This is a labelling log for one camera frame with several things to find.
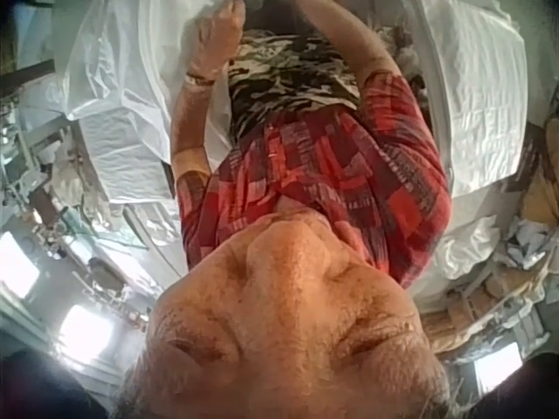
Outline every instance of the bracelet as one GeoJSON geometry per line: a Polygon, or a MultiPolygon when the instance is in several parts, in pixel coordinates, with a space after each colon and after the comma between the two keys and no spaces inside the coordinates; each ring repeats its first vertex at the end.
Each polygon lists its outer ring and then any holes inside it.
{"type": "Polygon", "coordinates": [[[203,77],[194,76],[188,73],[184,75],[184,81],[189,85],[199,87],[212,87],[216,83],[216,80],[207,80],[203,77]]]}

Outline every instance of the elderly man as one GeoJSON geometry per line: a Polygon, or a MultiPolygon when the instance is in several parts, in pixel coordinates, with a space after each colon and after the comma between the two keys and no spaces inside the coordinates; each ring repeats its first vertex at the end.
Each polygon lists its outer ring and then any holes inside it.
{"type": "Polygon", "coordinates": [[[117,417],[448,413],[404,290],[450,213],[431,133],[373,31],[292,1],[321,37],[243,37],[239,0],[200,25],[171,139],[190,272],[157,302],[117,417]],[[235,146],[212,172],[225,69],[235,146]]]}

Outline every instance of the red plaid shirt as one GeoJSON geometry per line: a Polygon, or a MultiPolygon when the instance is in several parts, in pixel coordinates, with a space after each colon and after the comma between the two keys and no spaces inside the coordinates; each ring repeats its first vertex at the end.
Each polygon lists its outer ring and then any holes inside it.
{"type": "Polygon", "coordinates": [[[357,111],[275,114],[210,178],[187,172],[176,191],[190,269],[287,196],[319,209],[402,286],[427,264],[451,208],[418,104],[403,77],[385,72],[369,78],[357,111]]]}

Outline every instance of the man's nose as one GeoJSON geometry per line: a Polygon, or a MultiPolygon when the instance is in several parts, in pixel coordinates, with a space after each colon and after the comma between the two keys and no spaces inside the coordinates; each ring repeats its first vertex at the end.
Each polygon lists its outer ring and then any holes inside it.
{"type": "Polygon", "coordinates": [[[253,325],[250,358],[260,371],[306,381],[306,366],[326,356],[317,342],[335,315],[326,283],[332,261],[328,246],[299,220],[275,222],[251,243],[243,304],[252,317],[258,313],[245,325],[253,325]]]}
{"type": "Polygon", "coordinates": [[[272,223],[247,252],[249,280],[261,298],[277,309],[294,309],[321,292],[332,255],[327,246],[301,220],[272,223]]]}

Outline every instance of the white sheet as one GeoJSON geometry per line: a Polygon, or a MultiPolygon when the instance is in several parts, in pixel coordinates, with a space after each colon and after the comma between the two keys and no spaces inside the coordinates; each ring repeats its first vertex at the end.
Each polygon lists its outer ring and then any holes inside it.
{"type": "Polygon", "coordinates": [[[512,175],[528,111],[523,39],[507,15],[468,3],[404,0],[404,6],[452,196],[512,175]]]}

